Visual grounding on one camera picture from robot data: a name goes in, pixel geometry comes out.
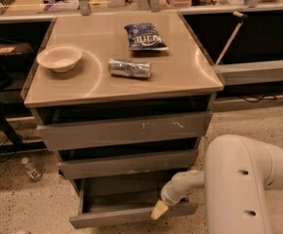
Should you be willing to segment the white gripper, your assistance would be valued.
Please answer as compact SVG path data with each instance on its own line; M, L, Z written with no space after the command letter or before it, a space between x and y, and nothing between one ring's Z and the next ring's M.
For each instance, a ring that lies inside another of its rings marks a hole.
M188 189L185 186L172 182L171 180L167 182L161 190L161 200L158 200L155 204L150 218L157 220L165 212L178 204L183 198L188 195Z

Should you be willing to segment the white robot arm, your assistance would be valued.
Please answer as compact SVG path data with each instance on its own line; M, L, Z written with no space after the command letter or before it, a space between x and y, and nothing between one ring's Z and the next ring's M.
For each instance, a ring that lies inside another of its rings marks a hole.
M283 189L283 149L244 136L216 137L204 169L175 174L150 217L158 219L198 187L205 189L209 234L273 234L265 191Z

